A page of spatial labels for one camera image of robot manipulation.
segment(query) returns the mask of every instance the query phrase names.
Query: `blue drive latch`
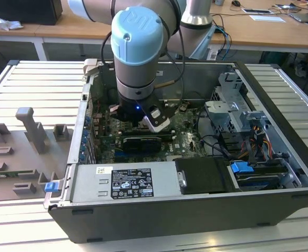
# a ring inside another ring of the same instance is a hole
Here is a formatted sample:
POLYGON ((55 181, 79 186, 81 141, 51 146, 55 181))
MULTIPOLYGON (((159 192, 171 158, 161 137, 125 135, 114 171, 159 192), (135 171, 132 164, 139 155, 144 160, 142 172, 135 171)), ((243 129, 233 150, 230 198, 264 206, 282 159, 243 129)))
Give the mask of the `blue drive latch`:
POLYGON ((230 165, 234 173, 236 172, 254 172, 254 169, 248 165, 248 162, 234 162, 230 165))

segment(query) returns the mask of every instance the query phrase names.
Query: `slotted metal table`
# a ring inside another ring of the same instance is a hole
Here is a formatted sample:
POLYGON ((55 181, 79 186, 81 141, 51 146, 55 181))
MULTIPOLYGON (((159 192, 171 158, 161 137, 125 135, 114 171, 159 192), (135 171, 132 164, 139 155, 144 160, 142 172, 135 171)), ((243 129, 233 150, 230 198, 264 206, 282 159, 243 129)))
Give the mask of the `slotted metal table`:
MULTIPOLYGON (((281 69, 247 67, 308 146, 308 97, 281 69)), ((7 66, 0 75, 0 123, 10 130, 24 129, 15 113, 18 107, 29 106, 45 129, 57 123, 73 128, 85 83, 82 68, 83 62, 77 61, 21 61, 7 66)), ((248 97, 260 109, 254 97, 248 97)), ((0 202, 0 251, 308 251, 308 208, 272 227, 77 245, 43 208, 43 200, 0 202)))

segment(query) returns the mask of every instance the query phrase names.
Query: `power supply label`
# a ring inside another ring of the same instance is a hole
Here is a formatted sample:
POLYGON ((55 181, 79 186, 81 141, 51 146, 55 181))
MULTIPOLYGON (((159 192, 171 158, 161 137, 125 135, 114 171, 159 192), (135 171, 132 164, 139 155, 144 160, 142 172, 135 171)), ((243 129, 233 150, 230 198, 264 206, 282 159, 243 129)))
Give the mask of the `power supply label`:
POLYGON ((114 200, 154 197, 151 170, 112 170, 111 197, 114 200))

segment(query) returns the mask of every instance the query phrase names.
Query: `wooden desk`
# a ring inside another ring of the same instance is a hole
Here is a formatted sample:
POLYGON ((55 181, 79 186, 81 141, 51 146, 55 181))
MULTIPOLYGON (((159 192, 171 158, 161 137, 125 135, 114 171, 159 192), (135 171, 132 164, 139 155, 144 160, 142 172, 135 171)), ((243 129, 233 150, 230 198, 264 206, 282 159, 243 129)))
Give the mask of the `wooden desk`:
MULTIPOLYGON (((275 3, 293 2, 296 5, 300 3, 292 0, 240 0, 240 2, 246 8, 258 9, 268 9, 275 3)), ((44 43, 101 44, 110 31, 109 25, 77 17, 70 10, 67 0, 62 0, 62 6, 63 14, 55 26, 23 24, 23 29, 0 30, 0 40, 34 43, 40 60, 48 58, 44 43)), ((238 7, 232 6, 231 0, 225 0, 223 6, 213 4, 211 13, 244 14, 223 15, 224 27, 232 37, 231 49, 308 53, 308 25, 301 24, 292 17, 279 15, 286 23, 254 21, 238 7)), ((219 16, 214 17, 214 20, 221 25, 219 16)), ((212 51, 218 51, 223 42, 222 34, 214 34, 209 47, 212 51)))
MULTIPOLYGON (((245 8, 269 9, 273 4, 298 5, 298 1, 290 0, 239 0, 245 8)), ((223 6, 213 4, 212 13, 222 14, 245 14, 242 10, 235 12, 231 9, 239 10, 239 7, 231 5, 230 0, 225 0, 223 6)), ((281 17, 286 23, 254 21, 249 15, 225 16, 223 15, 224 27, 232 37, 232 49, 239 49, 248 46, 271 47, 288 51, 289 48, 295 50, 308 49, 308 24, 299 23, 288 15, 276 15, 281 17)), ((219 16, 214 17, 215 22, 221 25, 219 16)))

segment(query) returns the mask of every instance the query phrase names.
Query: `blue tab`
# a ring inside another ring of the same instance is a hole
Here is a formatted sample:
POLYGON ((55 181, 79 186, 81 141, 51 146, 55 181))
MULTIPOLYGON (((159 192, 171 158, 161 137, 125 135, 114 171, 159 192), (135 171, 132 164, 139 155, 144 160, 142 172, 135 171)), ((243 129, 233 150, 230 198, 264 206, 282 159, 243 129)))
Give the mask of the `blue tab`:
POLYGON ((254 172, 254 169, 247 162, 234 162, 230 165, 234 173, 236 172, 254 172))
POLYGON ((48 182, 45 184, 44 191, 46 193, 56 193, 58 190, 59 182, 48 182))

